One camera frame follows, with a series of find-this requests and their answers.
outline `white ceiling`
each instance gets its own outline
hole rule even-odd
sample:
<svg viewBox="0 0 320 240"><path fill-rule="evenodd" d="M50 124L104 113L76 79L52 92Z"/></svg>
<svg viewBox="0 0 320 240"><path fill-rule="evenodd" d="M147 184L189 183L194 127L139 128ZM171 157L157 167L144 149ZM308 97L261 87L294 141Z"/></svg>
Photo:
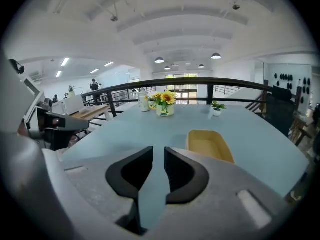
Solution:
<svg viewBox="0 0 320 240"><path fill-rule="evenodd" d="M239 10L232 9L234 3L240 6ZM224 47L232 44L235 36L283 6L281 0L32 0L30 4L48 15L107 29L130 40L154 73L164 72L165 66L174 63L183 65L185 70L197 70L198 64L212 69L213 53L224 56ZM117 22L111 21L114 15ZM163 57L165 63L155 64L157 57ZM38 71L42 77L53 78L61 61L27 63L26 72ZM71 59L61 79L87 76L95 68L100 68L96 74L101 74L106 70L105 63Z"/></svg>

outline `black chair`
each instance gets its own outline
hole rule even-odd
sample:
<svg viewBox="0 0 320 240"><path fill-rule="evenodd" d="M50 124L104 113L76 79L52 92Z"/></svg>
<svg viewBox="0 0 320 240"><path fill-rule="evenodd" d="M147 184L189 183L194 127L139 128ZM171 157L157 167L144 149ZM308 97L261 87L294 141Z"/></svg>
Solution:
<svg viewBox="0 0 320 240"><path fill-rule="evenodd" d="M272 94L266 96L266 114L264 119L282 132L286 137L294 122L295 103L288 89L273 86Z"/></svg>

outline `desk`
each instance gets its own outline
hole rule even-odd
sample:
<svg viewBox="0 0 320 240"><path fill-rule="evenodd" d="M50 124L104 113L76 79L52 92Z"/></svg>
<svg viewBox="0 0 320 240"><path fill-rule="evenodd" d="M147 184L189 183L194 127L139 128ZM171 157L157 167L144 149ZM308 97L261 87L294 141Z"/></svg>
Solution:
<svg viewBox="0 0 320 240"><path fill-rule="evenodd" d="M85 119L90 121L92 118L98 117L100 114L104 113L105 119L107 121L110 121L110 115L108 112L109 106L108 105L103 105L103 106L86 106L85 109L87 110L84 113L74 113L71 115L73 118L77 119Z"/></svg>
<svg viewBox="0 0 320 240"><path fill-rule="evenodd" d="M208 105L176 105L175 114L159 117L138 106L119 114L71 147L64 162L111 156L153 146L153 169L139 193L143 227L151 228L165 209L170 192L164 170L164 147L186 149L188 132L212 130L228 144L235 163L285 197L304 174L308 160L281 132L242 106L227 106L208 119Z"/></svg>

